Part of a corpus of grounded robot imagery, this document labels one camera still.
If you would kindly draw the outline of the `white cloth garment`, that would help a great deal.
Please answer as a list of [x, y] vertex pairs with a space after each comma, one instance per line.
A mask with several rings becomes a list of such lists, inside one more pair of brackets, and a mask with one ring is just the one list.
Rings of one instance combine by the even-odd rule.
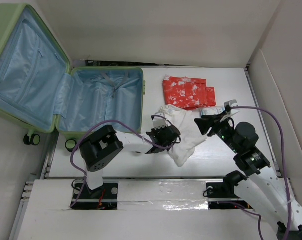
[[193, 155], [195, 147], [203, 143], [207, 137], [201, 135], [194, 122], [195, 117], [192, 115], [192, 111], [173, 105], [164, 105], [159, 108], [158, 112], [163, 113], [164, 117], [180, 132], [181, 142], [175, 144], [168, 151], [168, 155], [177, 167], [182, 167], [187, 159]]

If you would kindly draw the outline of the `red white patterned garment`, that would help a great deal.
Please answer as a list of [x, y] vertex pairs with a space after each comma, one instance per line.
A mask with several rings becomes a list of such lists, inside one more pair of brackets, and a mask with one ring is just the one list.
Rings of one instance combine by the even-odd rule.
[[162, 81], [164, 102], [184, 110], [214, 107], [215, 90], [204, 78], [165, 76]]

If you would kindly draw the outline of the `green hard-shell suitcase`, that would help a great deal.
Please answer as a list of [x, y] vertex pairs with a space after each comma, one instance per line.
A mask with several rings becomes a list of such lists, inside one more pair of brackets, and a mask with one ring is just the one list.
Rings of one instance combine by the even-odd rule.
[[27, 130], [26, 145], [53, 131], [77, 140], [103, 121], [139, 132], [144, 92], [142, 69], [72, 68], [31, 5], [0, 4], [0, 116]]

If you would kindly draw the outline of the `white blue toiletry tube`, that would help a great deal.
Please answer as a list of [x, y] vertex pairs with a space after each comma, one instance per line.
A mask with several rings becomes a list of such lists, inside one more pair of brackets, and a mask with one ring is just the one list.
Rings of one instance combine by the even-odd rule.
[[223, 106], [204, 107], [200, 109], [201, 118], [204, 116], [217, 116], [224, 114], [225, 108]]

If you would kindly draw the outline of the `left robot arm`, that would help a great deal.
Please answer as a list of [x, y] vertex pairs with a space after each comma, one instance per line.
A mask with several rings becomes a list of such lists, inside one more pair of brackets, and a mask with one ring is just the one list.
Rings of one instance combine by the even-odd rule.
[[91, 198], [102, 194], [102, 169], [121, 152], [158, 154], [180, 142], [180, 132], [173, 126], [151, 129], [144, 134], [124, 133], [106, 125], [80, 144], [80, 154], [86, 167], [85, 192]]

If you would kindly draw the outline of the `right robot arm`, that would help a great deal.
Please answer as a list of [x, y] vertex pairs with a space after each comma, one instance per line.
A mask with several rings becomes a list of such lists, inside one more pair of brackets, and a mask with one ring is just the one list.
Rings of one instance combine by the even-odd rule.
[[258, 140], [255, 128], [247, 122], [230, 125], [230, 120], [221, 114], [194, 120], [202, 135], [217, 136], [235, 153], [233, 160], [238, 168], [225, 175], [222, 183], [210, 187], [207, 196], [236, 196], [267, 221], [277, 239], [302, 240], [302, 207], [255, 146]]

